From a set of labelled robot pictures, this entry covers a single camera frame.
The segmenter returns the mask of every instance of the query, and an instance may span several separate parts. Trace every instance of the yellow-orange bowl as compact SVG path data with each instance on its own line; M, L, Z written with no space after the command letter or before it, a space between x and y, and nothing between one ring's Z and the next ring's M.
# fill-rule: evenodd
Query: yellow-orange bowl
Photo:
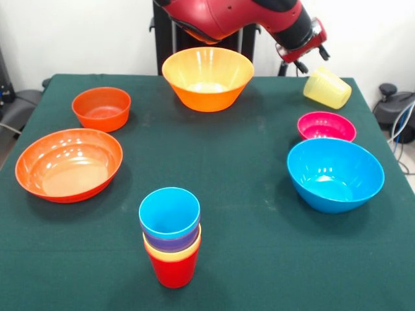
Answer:
M254 76L254 65L232 50L195 47L168 57L161 71L184 105L215 112L236 101Z

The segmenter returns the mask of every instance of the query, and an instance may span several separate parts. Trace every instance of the pink bowl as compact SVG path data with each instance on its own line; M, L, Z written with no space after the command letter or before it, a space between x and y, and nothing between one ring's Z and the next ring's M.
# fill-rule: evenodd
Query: pink bowl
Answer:
M353 123L332 112L316 111L303 115L297 123L303 139L332 137L352 142L357 135Z

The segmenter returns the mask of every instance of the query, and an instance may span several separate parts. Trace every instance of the purple cup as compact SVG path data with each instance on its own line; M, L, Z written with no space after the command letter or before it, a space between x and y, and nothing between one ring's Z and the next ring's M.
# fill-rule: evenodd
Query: purple cup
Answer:
M165 251L166 253L175 253L177 251L183 251L193 244L199 232L199 223L200 217L195 228L192 229L192 231L190 231L188 234L181 236L180 238L173 238L168 240L164 238L155 238L150 233L148 233L143 226L141 226L141 228L145 238L147 239L147 242L152 247L158 249L159 251Z

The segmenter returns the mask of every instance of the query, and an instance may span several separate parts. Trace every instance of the stacked cups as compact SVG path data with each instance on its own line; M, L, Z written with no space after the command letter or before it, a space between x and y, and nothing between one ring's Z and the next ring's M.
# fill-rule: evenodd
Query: stacked cups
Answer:
M141 202L144 247L162 285L180 288L193 278L200 248L200 204L189 191L162 188Z

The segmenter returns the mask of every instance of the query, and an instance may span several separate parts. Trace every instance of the large orange bowl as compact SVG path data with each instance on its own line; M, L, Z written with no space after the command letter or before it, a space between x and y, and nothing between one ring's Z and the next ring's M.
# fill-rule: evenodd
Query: large orange bowl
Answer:
M202 112L230 107L254 76L249 59L219 47L195 47L174 53L161 70L183 104Z
M92 129L70 129L31 144L16 163L16 178L30 193L48 201L74 203L102 191L123 160L123 149L111 135Z

